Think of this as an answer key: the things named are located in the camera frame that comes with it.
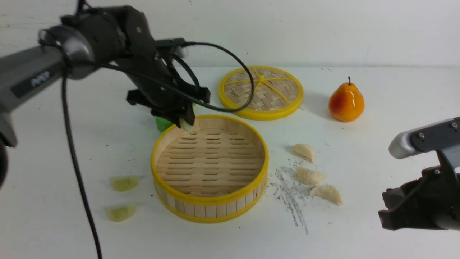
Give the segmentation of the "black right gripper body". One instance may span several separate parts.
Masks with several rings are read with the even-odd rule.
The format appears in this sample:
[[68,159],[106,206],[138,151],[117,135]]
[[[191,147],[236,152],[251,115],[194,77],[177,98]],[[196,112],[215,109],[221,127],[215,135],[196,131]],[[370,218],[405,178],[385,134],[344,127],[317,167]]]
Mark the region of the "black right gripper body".
[[440,166],[422,170],[421,178],[382,193],[384,210],[378,212],[381,226],[459,230],[459,174]]

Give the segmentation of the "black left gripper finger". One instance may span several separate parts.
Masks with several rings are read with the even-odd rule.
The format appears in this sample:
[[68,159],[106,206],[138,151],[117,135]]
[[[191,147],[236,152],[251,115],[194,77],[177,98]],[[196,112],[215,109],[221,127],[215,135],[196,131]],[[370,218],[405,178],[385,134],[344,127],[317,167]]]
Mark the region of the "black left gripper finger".
[[185,115],[184,121],[187,125],[193,126],[195,121],[195,114],[194,114],[194,105],[188,104],[185,106]]
[[180,119],[181,114],[178,113],[164,113],[163,118],[170,121],[172,124],[176,125],[178,128],[182,128]]

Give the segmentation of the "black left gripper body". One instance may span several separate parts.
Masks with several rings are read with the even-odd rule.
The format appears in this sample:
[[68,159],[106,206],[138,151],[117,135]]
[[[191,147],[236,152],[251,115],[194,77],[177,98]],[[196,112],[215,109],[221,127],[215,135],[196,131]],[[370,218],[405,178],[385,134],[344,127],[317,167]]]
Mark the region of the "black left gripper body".
[[123,72],[136,86],[126,98],[130,105],[143,105],[154,116],[164,113],[185,115],[188,104],[209,104],[211,93],[201,87],[189,66],[184,69],[193,83],[187,83],[173,62],[182,58],[173,54],[162,58],[155,47],[146,16],[130,5],[87,7],[79,5],[74,15],[61,17],[65,27],[72,28],[89,54],[68,55],[70,66],[84,74],[106,68]]

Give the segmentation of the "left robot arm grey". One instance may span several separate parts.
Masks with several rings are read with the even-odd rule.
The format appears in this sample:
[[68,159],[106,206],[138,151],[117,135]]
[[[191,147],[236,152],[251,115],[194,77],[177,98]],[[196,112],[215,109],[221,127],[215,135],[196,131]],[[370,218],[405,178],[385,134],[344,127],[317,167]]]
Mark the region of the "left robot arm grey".
[[82,80],[115,62],[136,86],[126,101],[175,125],[193,125],[192,105],[209,103],[209,89],[195,76],[193,84],[187,83],[172,65],[185,40],[155,40],[146,16],[134,7],[80,9],[60,21],[39,33],[38,46],[1,58],[1,182],[8,171],[6,147],[18,144],[10,113],[64,76]]

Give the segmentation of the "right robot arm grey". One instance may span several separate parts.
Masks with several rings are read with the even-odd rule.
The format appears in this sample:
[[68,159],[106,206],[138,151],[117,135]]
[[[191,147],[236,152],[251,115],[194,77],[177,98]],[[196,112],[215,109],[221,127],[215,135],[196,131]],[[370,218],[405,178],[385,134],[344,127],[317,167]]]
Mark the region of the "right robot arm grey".
[[382,228],[459,230],[459,182],[447,183],[440,166],[422,170],[421,178],[382,193]]

